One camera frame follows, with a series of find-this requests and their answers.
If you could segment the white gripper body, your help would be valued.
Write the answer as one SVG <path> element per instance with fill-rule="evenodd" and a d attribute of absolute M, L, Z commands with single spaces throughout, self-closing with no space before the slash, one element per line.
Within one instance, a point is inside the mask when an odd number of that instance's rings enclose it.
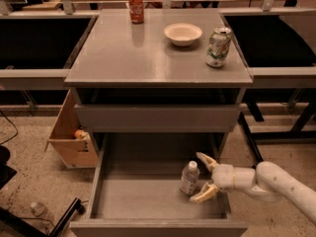
<path fill-rule="evenodd" d="M 219 192 L 234 190 L 234 167 L 227 164 L 219 164 L 212 170 L 212 183 Z"/>

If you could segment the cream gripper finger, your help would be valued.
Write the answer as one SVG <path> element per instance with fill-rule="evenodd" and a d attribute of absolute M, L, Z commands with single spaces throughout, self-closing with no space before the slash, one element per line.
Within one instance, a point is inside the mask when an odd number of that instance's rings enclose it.
<path fill-rule="evenodd" d="M 209 172 L 212 172 L 213 169 L 218 166 L 218 163 L 215 159 L 211 158 L 210 156 L 204 153 L 198 152 L 197 158 L 205 165 L 206 169 Z"/>
<path fill-rule="evenodd" d="M 217 193 L 218 187 L 215 184 L 210 184 L 209 182 L 206 182 L 197 194 L 190 197 L 190 201 L 200 203 L 213 198 Z"/>

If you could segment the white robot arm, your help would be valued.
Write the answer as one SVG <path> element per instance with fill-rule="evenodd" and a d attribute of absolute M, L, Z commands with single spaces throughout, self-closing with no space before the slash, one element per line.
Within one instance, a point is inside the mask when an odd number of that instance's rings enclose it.
<path fill-rule="evenodd" d="M 284 197 L 316 224 L 316 192 L 300 183 L 277 164 L 263 161 L 252 169 L 219 164 L 201 152 L 197 153 L 197 158 L 211 174 L 211 183 L 205 182 L 190 201 L 203 202 L 213 198 L 217 193 L 233 191 L 268 202 Z"/>

